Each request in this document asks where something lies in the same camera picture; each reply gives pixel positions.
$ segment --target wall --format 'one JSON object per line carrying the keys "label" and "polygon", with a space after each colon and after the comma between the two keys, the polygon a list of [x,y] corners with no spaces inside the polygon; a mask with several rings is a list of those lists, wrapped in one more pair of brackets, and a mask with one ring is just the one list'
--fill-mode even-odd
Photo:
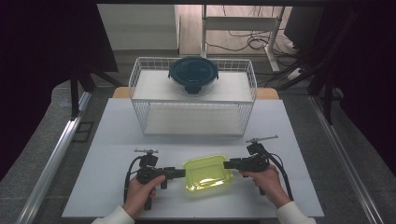
{"label": "wall", "polygon": [[97,6],[113,50],[178,49],[178,6]]}

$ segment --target gray floor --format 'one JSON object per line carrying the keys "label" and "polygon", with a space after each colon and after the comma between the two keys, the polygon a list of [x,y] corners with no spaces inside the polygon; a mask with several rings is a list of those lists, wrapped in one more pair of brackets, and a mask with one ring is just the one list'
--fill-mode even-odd
{"label": "gray floor", "polygon": [[[127,83],[132,71],[134,59],[138,56],[176,57],[174,51],[121,51],[115,52],[120,72],[112,74],[116,79]],[[264,57],[250,57],[255,72],[268,73],[268,62]],[[106,106],[106,99],[111,97],[114,87],[96,76],[99,86],[89,102],[83,117],[84,125],[92,126],[90,133],[77,133],[67,150],[61,167],[42,203],[34,223],[91,223],[91,219],[76,220],[61,218],[68,196],[78,177],[79,170],[89,150],[94,131]],[[267,80],[272,76],[258,76],[258,80]],[[312,104],[309,102],[305,88],[309,80],[279,93],[284,101],[290,122],[304,156],[314,187],[325,217],[317,217],[317,223],[369,223],[361,208],[340,162],[325,135]],[[35,182],[39,178],[51,151],[69,120],[70,107],[68,83],[61,84],[52,93],[52,103],[46,116],[41,121],[34,136],[0,182],[0,223],[15,223]],[[332,104],[334,129],[340,136],[349,157],[352,159],[364,184],[384,218],[385,223],[396,223],[396,178],[382,162],[376,151],[350,122],[339,107],[339,102]],[[276,219],[262,223],[277,223]]]}

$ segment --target black cable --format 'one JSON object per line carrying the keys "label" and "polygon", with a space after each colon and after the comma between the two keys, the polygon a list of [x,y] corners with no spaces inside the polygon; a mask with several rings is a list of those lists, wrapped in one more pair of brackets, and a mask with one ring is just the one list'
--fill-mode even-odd
{"label": "black cable", "polygon": [[128,172],[126,173],[125,183],[124,183],[124,202],[126,201],[126,196],[128,195],[128,187],[129,187],[129,181],[131,180],[131,174],[134,174],[137,172],[137,171],[135,171],[135,172],[131,173],[132,167],[134,166],[134,163],[137,160],[140,160],[142,158],[143,158],[142,156],[138,156],[138,157],[134,158],[134,160],[131,162],[131,165],[129,166]]}
{"label": "black cable", "polygon": [[[224,16],[227,16],[224,5],[221,6],[221,11],[223,12]],[[262,11],[262,7],[259,7],[259,12],[258,12],[257,16],[260,16],[261,11]],[[253,9],[248,13],[248,15],[250,15],[251,12],[253,12],[253,16],[254,16],[254,14],[256,12],[256,6],[253,7]],[[256,34],[253,34],[253,31],[250,31],[250,35],[233,35],[233,34],[231,34],[231,31],[228,31],[228,34],[230,36],[238,36],[238,37],[249,36],[249,38],[247,39],[247,45],[242,47],[241,49],[227,49],[220,45],[208,44],[207,42],[206,42],[206,44],[210,47],[225,49],[225,50],[229,50],[229,51],[240,51],[240,50],[246,49],[247,47],[250,47],[251,49],[264,49],[268,45],[268,41],[269,41],[269,36],[260,35],[260,34],[264,34],[264,33],[268,33],[268,32],[258,32]],[[262,45],[260,47],[254,47],[254,46],[252,46],[253,42],[260,42]]]}
{"label": "black cable", "polygon": [[289,178],[288,175],[286,174],[285,169],[283,168],[283,165],[281,165],[274,157],[273,155],[271,155],[271,153],[269,153],[267,150],[263,150],[264,154],[275,164],[275,166],[279,169],[280,173],[283,176],[283,180],[285,181],[285,185],[286,185],[286,191],[288,192],[289,198],[294,201],[293,199],[293,195],[291,193],[291,188],[290,188],[290,182],[289,182]]}
{"label": "black cable", "polygon": [[296,69],[297,67],[299,67],[302,64],[301,60],[297,60],[296,62],[294,62],[292,65],[290,65],[289,67],[285,68],[284,70],[282,70],[281,72],[277,73],[277,76],[275,77],[271,77],[270,79],[266,80],[266,81],[262,81],[257,83],[258,85],[262,84],[265,82],[264,84],[264,88],[267,87],[268,83],[271,81],[276,80],[279,77],[282,77],[283,75],[286,75],[288,72]]}
{"label": "black cable", "polygon": [[282,58],[293,58],[293,59],[297,59],[295,56],[289,55],[289,54],[280,54],[280,55],[277,55],[276,61],[277,61],[278,63],[282,64],[282,65],[285,66],[285,67],[290,67],[290,66],[292,66],[294,62],[293,62],[293,63],[290,63],[290,64],[283,63],[283,62],[280,61],[280,59],[282,59]]}
{"label": "black cable", "polygon": [[[318,57],[317,54],[319,54],[319,56],[321,53],[324,53],[324,55],[326,55],[326,52],[324,52],[323,50],[325,50],[325,48],[328,46],[329,42],[338,34],[340,27],[342,27],[341,23],[344,20],[345,20],[345,18],[341,18],[339,21],[337,21],[335,23],[334,27],[330,30],[330,32],[324,38],[322,38],[313,48],[308,49],[304,52],[299,52],[298,54],[296,54],[297,58],[299,60],[308,59],[308,61],[309,61],[310,57],[312,57],[312,56]],[[322,63],[319,63],[319,64],[315,65],[313,68],[310,68],[310,69],[304,71],[301,76],[298,76],[297,78],[282,84],[280,87],[279,87],[279,83],[280,83],[280,81],[279,81],[277,90],[279,90],[279,89],[285,90],[286,88],[298,83],[299,81],[303,80],[304,78],[312,76],[321,68],[322,68]]]}
{"label": "black cable", "polygon": [[274,48],[274,55],[289,55],[289,56],[295,57],[295,58],[298,57],[297,54],[289,54],[289,53],[284,52],[284,51],[280,48],[280,46],[277,44],[276,40],[275,40],[275,44],[276,44],[276,46],[277,46],[277,49]]}
{"label": "black cable", "polygon": [[291,69],[290,69],[290,66],[289,66],[289,67],[285,68],[284,70],[279,71],[279,72],[276,72],[276,73],[255,73],[255,75],[267,75],[267,76],[274,75],[274,76],[280,76],[280,75],[283,75],[283,74],[287,74],[290,70],[291,70]]}
{"label": "black cable", "polygon": [[[310,56],[312,56],[312,55],[315,55],[316,52],[319,52],[319,51],[321,51],[321,50],[324,50],[324,48],[327,46],[327,44],[328,44],[328,43],[332,40],[332,38],[334,38],[334,36],[338,33],[339,27],[340,27],[340,23],[341,23],[342,21],[343,21],[343,19],[339,20],[339,21],[336,23],[336,25],[330,30],[329,34],[326,35],[323,39],[321,39],[320,42],[317,43],[313,48],[311,48],[311,49],[309,49],[309,50],[307,50],[307,51],[304,51],[304,52],[299,52],[299,53],[297,53],[297,54],[292,54],[292,56],[294,56],[294,57],[297,58],[297,62],[299,62],[299,61],[302,62],[303,60],[305,60],[305,57],[310,57]],[[276,55],[276,60],[277,60],[278,62],[280,62],[279,58],[281,58],[281,57],[284,57],[284,56]],[[279,80],[278,83],[277,83],[277,88],[276,88],[276,89],[278,90],[278,89],[279,89],[280,82],[283,81],[283,80],[285,79],[285,77],[284,77],[283,75],[284,75],[286,72],[289,72],[289,71],[291,70],[291,68],[296,69],[297,67],[298,67],[298,66],[295,66],[295,64],[293,63],[293,64],[290,65],[290,67],[288,67],[288,69],[285,69],[285,70],[282,71],[282,73],[281,73],[282,75],[279,75],[279,76],[276,76],[276,77],[272,77],[272,78],[270,78],[269,80],[266,80],[266,81],[263,81],[263,82],[258,83],[258,85],[265,82],[264,87],[266,87],[266,86],[268,85],[269,82],[274,81],[274,80],[276,80],[276,79],[278,79],[278,78],[282,78],[282,77],[283,77],[283,78],[282,78],[281,80]],[[312,69],[310,69],[310,70],[307,70],[305,73],[312,74],[312,73],[315,73],[317,70],[318,70],[318,69],[316,69],[316,67],[314,67],[314,68],[312,68]],[[300,80],[300,79],[295,79],[295,80],[293,80],[293,81],[288,82],[288,85],[287,85],[287,86],[288,86],[288,87],[291,86],[291,83],[296,83],[297,80]],[[282,85],[282,86],[280,86],[280,89],[284,90],[284,89],[287,88],[287,86],[286,86],[286,85]]]}
{"label": "black cable", "polygon": [[285,80],[286,78],[288,78],[288,77],[282,77],[282,78],[277,82],[276,90],[279,90],[280,83],[281,83],[283,80]]}
{"label": "black cable", "polygon": [[278,73],[254,73],[256,76],[276,76]]}
{"label": "black cable", "polygon": [[265,87],[267,87],[269,82],[272,82],[272,81],[276,80],[279,76],[282,76],[284,73],[285,72],[282,71],[281,73],[265,74],[265,75],[274,75],[274,76],[271,77],[268,80],[264,80],[264,81],[258,82],[257,85],[261,85],[262,83],[265,83],[264,84],[264,88],[265,88]]}
{"label": "black cable", "polygon": [[282,159],[280,159],[280,157],[278,155],[276,155],[275,153],[270,153],[270,154],[273,155],[273,156],[276,156],[279,159],[279,161],[280,161],[280,165],[282,165],[282,167],[283,167]]}

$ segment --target white sleeve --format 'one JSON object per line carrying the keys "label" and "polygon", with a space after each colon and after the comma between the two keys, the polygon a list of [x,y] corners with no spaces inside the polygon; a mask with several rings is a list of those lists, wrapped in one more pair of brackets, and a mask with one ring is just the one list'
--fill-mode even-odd
{"label": "white sleeve", "polygon": [[117,206],[114,211],[107,217],[97,218],[92,224],[134,224],[134,219],[131,218],[121,206]]}
{"label": "white sleeve", "polygon": [[298,208],[296,202],[289,202],[276,210],[276,216],[281,224],[316,224],[312,217],[306,217]]}

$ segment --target black curtain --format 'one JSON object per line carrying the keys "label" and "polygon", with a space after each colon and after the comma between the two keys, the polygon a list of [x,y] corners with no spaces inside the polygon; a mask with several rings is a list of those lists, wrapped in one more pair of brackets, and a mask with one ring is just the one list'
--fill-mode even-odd
{"label": "black curtain", "polygon": [[334,63],[341,107],[396,174],[394,4],[368,1]]}
{"label": "black curtain", "polygon": [[98,8],[81,1],[0,3],[0,178],[42,120],[58,84],[86,64],[118,72]]}

